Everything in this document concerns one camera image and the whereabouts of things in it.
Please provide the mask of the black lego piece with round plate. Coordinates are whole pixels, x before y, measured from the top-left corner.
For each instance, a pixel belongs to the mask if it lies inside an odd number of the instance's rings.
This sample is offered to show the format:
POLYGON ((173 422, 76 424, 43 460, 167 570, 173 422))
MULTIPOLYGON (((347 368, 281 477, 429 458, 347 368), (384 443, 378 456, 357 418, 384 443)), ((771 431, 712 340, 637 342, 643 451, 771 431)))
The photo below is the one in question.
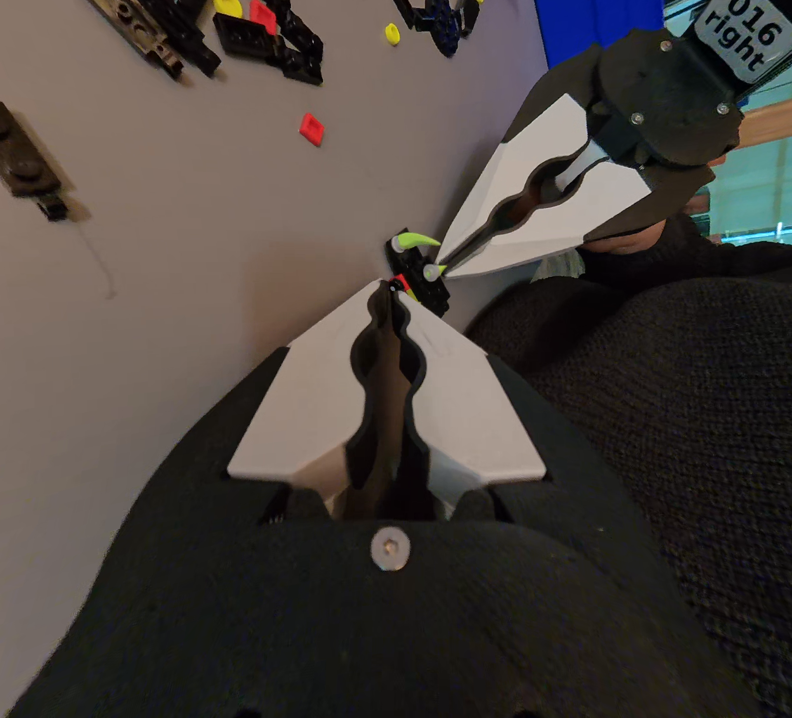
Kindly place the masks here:
POLYGON ((422 7, 414 7, 410 0, 393 0, 408 29, 428 33, 440 54, 451 59, 462 38, 461 13, 450 0, 424 0, 422 7))

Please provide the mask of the person's right hand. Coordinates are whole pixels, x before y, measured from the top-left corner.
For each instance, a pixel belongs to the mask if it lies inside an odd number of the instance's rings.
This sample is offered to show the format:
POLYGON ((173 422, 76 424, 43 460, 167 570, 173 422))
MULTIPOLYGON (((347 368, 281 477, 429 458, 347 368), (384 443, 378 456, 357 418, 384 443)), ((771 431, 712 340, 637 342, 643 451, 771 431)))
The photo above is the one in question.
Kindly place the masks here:
POLYGON ((591 241, 578 249, 599 255, 634 255, 654 247, 661 238, 665 226, 666 221, 662 220, 633 234, 591 241))

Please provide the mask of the dark lego plate with clip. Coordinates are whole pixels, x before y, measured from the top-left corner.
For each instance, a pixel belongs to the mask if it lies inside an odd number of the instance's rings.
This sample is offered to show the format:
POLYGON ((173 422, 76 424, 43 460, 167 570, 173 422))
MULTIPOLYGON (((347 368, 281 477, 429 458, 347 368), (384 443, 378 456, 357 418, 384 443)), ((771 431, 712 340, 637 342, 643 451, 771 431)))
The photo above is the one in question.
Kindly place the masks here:
POLYGON ((48 221, 68 218, 61 179, 3 103, 1 179, 13 197, 33 200, 48 221))

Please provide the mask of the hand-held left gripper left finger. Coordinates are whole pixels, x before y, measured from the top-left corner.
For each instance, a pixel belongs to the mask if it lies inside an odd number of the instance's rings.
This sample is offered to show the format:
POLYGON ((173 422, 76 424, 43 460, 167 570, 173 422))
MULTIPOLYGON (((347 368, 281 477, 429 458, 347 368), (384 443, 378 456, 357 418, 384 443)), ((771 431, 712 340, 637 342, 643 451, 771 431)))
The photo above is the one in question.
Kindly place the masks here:
POLYGON ((294 339, 228 475, 314 491, 332 517, 370 509, 389 480, 390 322, 376 280, 294 339))

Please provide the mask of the black lego assembly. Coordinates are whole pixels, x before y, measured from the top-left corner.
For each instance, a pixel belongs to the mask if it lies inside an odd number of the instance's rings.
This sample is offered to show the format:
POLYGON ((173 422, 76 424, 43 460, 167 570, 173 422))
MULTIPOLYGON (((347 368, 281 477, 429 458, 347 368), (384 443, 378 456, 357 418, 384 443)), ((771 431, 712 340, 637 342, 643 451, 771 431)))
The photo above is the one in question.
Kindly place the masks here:
POLYGON ((395 287, 420 303, 438 317, 443 317, 450 308, 450 292, 443 279, 428 283, 423 279, 424 264, 434 263, 429 255, 420 248, 412 248, 402 254, 394 252, 390 240, 384 245, 385 255, 391 268, 391 286, 395 287))

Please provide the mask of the person's dark knit sweater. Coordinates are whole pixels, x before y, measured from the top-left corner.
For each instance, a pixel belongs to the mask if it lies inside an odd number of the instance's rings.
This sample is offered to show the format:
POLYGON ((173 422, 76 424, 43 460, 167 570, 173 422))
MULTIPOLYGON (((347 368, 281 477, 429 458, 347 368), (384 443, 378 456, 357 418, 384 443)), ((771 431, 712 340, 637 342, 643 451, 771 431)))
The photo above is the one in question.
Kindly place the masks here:
POLYGON ((631 297, 551 278, 467 331, 618 474, 764 716, 790 716, 790 322, 790 283, 766 277, 631 297))

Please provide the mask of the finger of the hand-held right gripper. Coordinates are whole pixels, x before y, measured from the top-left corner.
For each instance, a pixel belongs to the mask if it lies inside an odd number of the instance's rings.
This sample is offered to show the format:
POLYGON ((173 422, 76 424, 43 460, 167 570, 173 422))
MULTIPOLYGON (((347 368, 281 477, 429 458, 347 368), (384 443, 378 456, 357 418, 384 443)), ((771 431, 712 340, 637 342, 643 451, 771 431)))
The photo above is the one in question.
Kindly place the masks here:
POLYGON ((595 164, 566 199, 541 205, 517 228, 497 234, 444 278, 474 277, 540 261, 580 246, 584 237, 651 191, 639 172, 608 161, 595 164))
POLYGON ((589 142, 585 109, 564 94, 509 141, 500 143, 445 234, 437 260, 444 264, 518 198, 542 166, 575 156, 589 142))

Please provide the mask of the pile of loose lego pieces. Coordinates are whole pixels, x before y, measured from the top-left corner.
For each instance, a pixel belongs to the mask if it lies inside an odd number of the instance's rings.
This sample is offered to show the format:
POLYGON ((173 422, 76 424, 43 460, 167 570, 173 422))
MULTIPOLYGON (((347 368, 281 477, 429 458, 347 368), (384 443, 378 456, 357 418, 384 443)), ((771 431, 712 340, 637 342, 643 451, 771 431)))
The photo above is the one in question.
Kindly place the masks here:
POLYGON ((324 44, 292 0, 85 0, 145 61, 179 81, 183 60, 213 78, 221 57, 201 20, 207 7, 224 53, 263 63, 285 78, 323 85, 324 44))

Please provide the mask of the person's right forearm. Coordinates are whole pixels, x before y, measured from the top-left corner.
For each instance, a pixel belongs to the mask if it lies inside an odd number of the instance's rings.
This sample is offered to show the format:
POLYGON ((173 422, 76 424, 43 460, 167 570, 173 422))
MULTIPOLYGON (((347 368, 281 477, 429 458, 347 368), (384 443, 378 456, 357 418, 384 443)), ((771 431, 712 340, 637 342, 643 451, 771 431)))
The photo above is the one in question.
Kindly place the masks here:
POLYGON ((698 278, 752 278, 790 272, 791 246, 767 241, 736 246, 701 235, 688 215, 669 217, 648 248, 598 243, 579 248, 584 277, 628 297, 649 289, 698 278))

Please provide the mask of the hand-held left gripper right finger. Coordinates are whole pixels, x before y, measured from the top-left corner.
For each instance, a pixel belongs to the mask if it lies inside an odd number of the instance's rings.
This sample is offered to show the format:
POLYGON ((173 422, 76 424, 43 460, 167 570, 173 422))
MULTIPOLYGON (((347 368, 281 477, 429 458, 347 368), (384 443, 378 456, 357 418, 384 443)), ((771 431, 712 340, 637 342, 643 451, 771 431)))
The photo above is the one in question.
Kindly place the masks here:
POLYGON ((393 290, 404 432, 419 484, 450 516, 463 495, 538 482, 547 466, 486 352, 407 293, 393 290))

